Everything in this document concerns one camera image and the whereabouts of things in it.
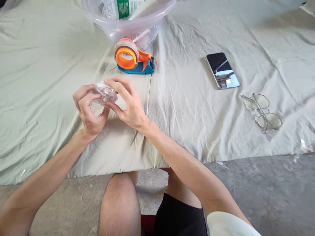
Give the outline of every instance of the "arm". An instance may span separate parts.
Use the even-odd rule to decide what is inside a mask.
[[[87,145],[102,131],[109,111],[104,110],[98,117],[93,115],[89,105],[100,97],[88,94],[93,88],[94,85],[83,86],[73,95],[83,128],[34,172],[0,209],[0,235],[27,235],[39,208],[58,189]]]
[[[152,142],[179,179],[198,197],[207,215],[215,211],[224,211],[250,224],[225,185],[191,153],[146,117],[140,98],[128,80],[116,77],[105,82],[125,100],[127,110],[123,111],[113,103],[106,105],[114,110],[121,120]]]

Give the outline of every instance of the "green label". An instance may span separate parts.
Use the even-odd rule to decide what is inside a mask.
[[[128,0],[117,0],[117,6],[118,6],[119,19],[129,16],[129,1]]]

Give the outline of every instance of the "clear plastic bowl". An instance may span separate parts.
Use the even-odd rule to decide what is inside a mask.
[[[82,0],[82,7],[87,16],[98,24],[108,38],[115,44],[122,38],[134,40],[143,31],[150,32],[136,42],[137,47],[145,51],[155,41],[162,18],[168,14],[176,4],[176,0],[157,0],[154,9],[148,10],[143,17],[133,20],[111,20],[102,16],[99,6],[102,0]]]

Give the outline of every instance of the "forearm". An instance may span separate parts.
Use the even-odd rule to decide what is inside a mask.
[[[198,197],[206,214],[225,211],[247,221],[225,185],[191,153],[153,122],[140,132],[153,143],[179,179]]]
[[[58,189],[71,167],[91,140],[78,131],[73,139],[33,173],[4,203],[3,208],[37,211]]]

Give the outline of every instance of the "leg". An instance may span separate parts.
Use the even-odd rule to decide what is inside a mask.
[[[140,236],[140,205],[135,185],[138,172],[114,174],[101,205],[98,236]]]
[[[201,208],[199,199],[182,183],[171,168],[162,168],[162,170],[168,172],[168,195],[189,206]]]
[[[199,199],[170,168],[168,189],[155,220],[156,236],[207,236],[207,227]]]

